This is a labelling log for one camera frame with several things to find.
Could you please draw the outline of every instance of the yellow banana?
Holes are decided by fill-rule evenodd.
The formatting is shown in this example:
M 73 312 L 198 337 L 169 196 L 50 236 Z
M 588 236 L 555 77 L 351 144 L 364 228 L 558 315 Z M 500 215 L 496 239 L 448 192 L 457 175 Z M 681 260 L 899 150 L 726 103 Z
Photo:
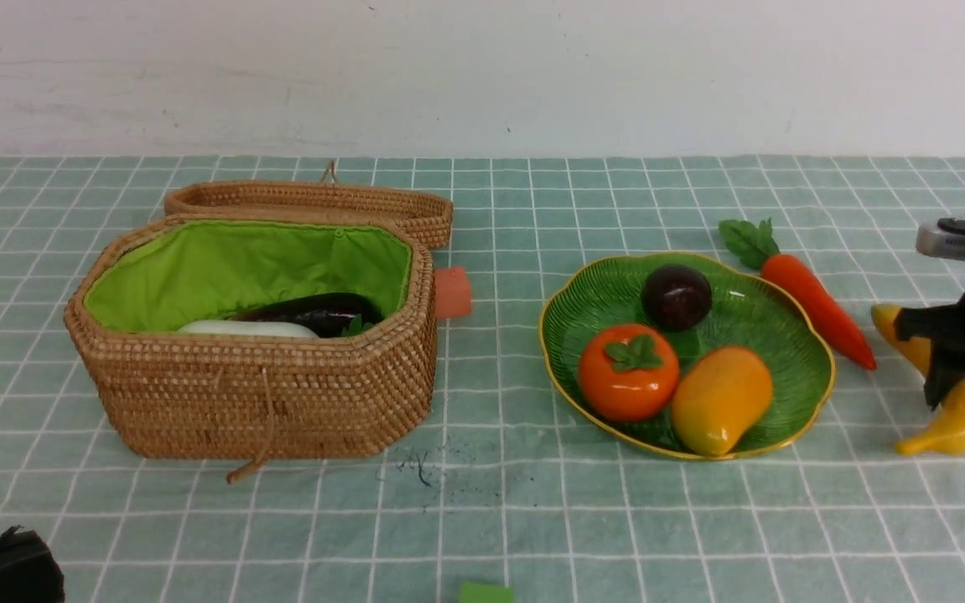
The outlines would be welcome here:
M 895 317 L 899 316 L 900 307 L 893 304 L 874 304 L 870 307 L 870 317 L 889 346 L 907 358 L 908 363 L 915 365 L 918 373 L 925 379 L 930 373 L 930 340 L 923 337 L 911 337 L 907 341 L 900 341 L 895 336 Z
M 921 434 L 896 442 L 895 451 L 903 456 L 924 451 L 965 454 L 965 379 L 952 387 L 930 425 Z

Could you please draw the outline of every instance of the orange carrot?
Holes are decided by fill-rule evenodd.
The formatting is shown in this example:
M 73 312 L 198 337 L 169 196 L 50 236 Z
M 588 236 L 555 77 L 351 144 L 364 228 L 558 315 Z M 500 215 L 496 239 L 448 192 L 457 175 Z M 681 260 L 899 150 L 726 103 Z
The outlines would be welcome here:
M 757 226 L 746 220 L 721 220 L 719 228 L 728 251 L 744 266 L 760 271 L 762 279 L 792 295 L 822 339 L 851 362 L 866 370 L 877 369 L 877 359 L 859 325 L 828 294 L 807 264 L 790 253 L 781 253 L 773 240 L 772 220 L 762 220 Z

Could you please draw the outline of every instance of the dark purple plum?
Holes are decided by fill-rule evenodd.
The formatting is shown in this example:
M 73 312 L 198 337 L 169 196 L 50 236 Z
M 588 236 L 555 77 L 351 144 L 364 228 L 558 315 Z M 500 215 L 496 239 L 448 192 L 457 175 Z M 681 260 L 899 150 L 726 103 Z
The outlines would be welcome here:
M 681 332 L 702 322 L 713 308 L 713 290 L 702 272 L 667 264 L 650 272 L 642 286 L 642 309 L 662 331 Z

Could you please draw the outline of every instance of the table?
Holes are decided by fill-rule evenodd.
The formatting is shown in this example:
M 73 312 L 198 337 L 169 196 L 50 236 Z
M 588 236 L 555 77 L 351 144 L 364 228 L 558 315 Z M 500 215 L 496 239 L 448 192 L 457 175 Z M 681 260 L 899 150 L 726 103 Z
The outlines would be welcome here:
M 380 457 L 143 461 L 108 426 L 62 326 L 112 238 L 199 180 L 318 179 L 325 157 L 0 157 L 0 532 L 49 541 L 82 600 L 452 602 L 464 580 L 529 603 L 965 603 L 965 456 L 900 458 L 928 419 L 873 301 L 954 302 L 965 265 L 916 226 L 965 218 L 965 157 L 338 160 L 341 182 L 456 204 L 437 266 L 470 317 L 441 324 L 432 416 Z M 617 444 L 549 384 L 541 302 L 604 255 L 692 250 L 735 264 L 716 222 L 773 218 L 872 333 L 838 358 L 795 446 L 680 463 Z

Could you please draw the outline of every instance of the rope handle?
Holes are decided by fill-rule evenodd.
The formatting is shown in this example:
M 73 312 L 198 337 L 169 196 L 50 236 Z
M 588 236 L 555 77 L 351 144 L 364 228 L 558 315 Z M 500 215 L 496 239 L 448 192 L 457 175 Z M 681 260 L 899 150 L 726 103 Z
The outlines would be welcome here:
M 319 176 L 319 177 L 318 177 L 318 182 L 319 182 L 319 183 L 325 183 L 325 182 L 326 182 L 326 176 L 329 176 L 330 182 L 332 182 L 332 183 L 334 183 L 334 184 L 338 183 L 338 165 L 337 165 L 337 160 L 332 159 L 332 160 L 330 160 L 329 163 L 326 164 L 326 171 L 323 172 L 323 175 L 322 175 L 322 176 Z
M 230 471 L 230 474 L 225 477 L 226 484 L 233 485 L 242 480 L 242 478 L 251 476 L 252 473 L 260 470 L 261 467 L 265 465 L 267 455 L 271 454 L 271 446 L 273 441 L 275 441 L 275 400 L 273 400 L 271 396 L 271 381 L 267 380 L 266 367 L 263 367 L 263 392 L 267 398 L 267 434 L 263 439 L 263 444 L 261 444 L 260 450 L 258 450 L 255 457 L 252 458 L 252 461 L 248 461 L 245 465 Z

